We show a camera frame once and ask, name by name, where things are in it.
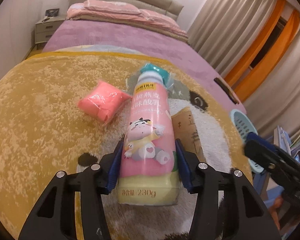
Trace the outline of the pink yogurt drink bottle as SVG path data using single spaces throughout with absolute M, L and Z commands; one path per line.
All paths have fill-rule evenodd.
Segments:
M 175 205 L 180 190 L 168 93 L 155 71 L 134 88 L 121 157 L 117 200 L 139 206 Z

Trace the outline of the pink packet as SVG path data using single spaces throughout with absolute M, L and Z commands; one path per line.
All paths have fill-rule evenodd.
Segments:
M 131 98 L 132 96 L 126 92 L 99 80 L 97 86 L 87 96 L 79 100 L 77 106 L 85 114 L 106 126 Z

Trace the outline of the teal packet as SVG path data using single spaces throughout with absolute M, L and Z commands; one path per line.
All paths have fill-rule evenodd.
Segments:
M 157 74 L 159 74 L 162 78 L 163 84 L 165 85 L 165 87 L 167 89 L 172 88 L 173 84 L 174 84 L 174 76 L 173 74 L 170 74 L 168 71 L 166 71 L 165 69 L 156 66 L 152 63 L 146 63 L 141 69 L 140 69 L 140 73 L 146 73 L 146 72 L 156 72 Z

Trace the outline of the light blue plastic basket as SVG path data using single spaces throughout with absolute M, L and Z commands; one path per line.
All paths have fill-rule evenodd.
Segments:
M 250 132 L 258 134 L 253 123 L 242 111 L 240 111 L 238 109 L 233 109 L 230 112 L 230 119 L 231 119 L 232 123 L 235 125 L 235 127 L 244 143 L 247 139 L 247 135 Z M 262 168 L 260 165 L 255 163 L 253 160 L 248 159 L 248 161 L 249 161 L 252 172 L 254 172 L 256 174 L 260 174 L 264 171 L 264 168 Z

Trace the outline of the round yellow panda rug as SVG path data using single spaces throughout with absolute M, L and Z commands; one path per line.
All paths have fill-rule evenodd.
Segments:
M 106 81 L 130 91 L 137 71 L 151 62 L 174 75 L 191 100 L 178 91 L 170 113 L 189 107 L 204 158 L 213 168 L 251 171 L 241 137 L 226 111 L 201 84 L 170 60 L 109 52 L 49 52 L 12 68 L 0 80 L 0 221 L 17 238 L 35 202 L 56 172 L 79 170 L 80 155 L 96 162 L 123 137 L 129 113 L 125 106 L 107 126 L 85 115 L 78 101 Z

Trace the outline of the brown paper bag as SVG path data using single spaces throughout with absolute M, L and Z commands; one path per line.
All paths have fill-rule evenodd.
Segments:
M 194 117 L 190 107 L 185 107 L 172 116 L 175 139 L 179 139 L 186 151 L 196 154 L 201 162 L 206 162 Z

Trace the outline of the dark brush on bed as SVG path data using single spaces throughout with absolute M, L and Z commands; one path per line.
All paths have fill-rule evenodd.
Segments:
M 215 77 L 214 82 L 223 90 L 228 98 L 236 105 L 239 104 L 238 98 L 235 96 L 234 91 L 227 85 L 227 83 L 220 77 Z

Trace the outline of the beige curtain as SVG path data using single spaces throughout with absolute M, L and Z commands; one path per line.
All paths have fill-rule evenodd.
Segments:
M 225 77 L 257 38 L 276 2 L 207 0 L 189 28 L 189 45 Z

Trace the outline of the grey bedside nightstand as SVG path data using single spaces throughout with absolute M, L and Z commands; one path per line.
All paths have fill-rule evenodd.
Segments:
M 41 44 L 47 43 L 55 31 L 65 21 L 66 16 L 46 17 L 36 23 L 34 28 L 34 44 L 39 48 Z

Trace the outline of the bed with purple blanket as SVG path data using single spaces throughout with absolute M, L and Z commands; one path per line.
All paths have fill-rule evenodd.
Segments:
M 55 31 L 43 51 L 74 46 L 110 45 L 139 51 L 145 55 L 173 63 L 202 85 L 225 110 L 239 109 L 214 82 L 220 75 L 187 43 L 175 38 L 125 24 L 89 20 L 66 20 Z

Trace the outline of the pink folded quilt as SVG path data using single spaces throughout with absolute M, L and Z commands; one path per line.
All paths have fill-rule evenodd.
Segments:
M 163 24 L 161 22 L 149 21 L 140 15 L 127 15 L 127 14 L 114 14 L 99 12 L 93 10 L 87 10 L 84 8 L 83 3 L 75 3 L 67 10 L 67 20 L 89 20 L 110 22 L 116 24 L 125 24 L 137 28 L 147 29 L 163 35 L 175 38 L 179 41 L 187 42 L 189 37 L 187 32 L 180 29 L 180 27 L 174 27 Z

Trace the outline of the pink pillow right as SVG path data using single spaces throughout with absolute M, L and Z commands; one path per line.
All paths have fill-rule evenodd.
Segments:
M 143 17 L 149 21 L 161 22 L 166 25 L 174 26 L 177 28 L 179 27 L 176 21 L 169 16 L 147 9 L 140 9 L 140 12 L 143 15 Z

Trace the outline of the pink pillow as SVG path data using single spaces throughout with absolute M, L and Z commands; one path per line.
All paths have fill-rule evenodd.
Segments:
M 101 0 L 86 0 L 84 8 L 87 10 L 114 13 L 114 14 L 127 14 L 127 15 L 140 15 L 141 11 L 134 5 L 126 2 L 114 1 L 101 1 Z
M 149 21 L 161 22 L 166 25 L 174 26 L 177 28 L 179 27 L 176 21 L 169 16 L 147 9 L 140 9 L 140 12 L 143 15 L 143 17 Z

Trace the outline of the pink pillow left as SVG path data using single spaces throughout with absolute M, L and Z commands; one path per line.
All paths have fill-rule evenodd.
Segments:
M 101 1 L 101 0 L 86 0 L 84 8 L 87 10 L 114 13 L 114 14 L 127 14 L 127 15 L 140 15 L 141 11 L 134 5 L 126 2 L 114 1 Z

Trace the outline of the picture frame on nightstand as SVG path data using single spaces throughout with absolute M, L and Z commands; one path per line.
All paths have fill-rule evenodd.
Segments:
M 59 15 L 59 8 L 47 9 L 45 11 L 45 17 L 48 17 L 48 18 L 57 17 L 58 15 Z

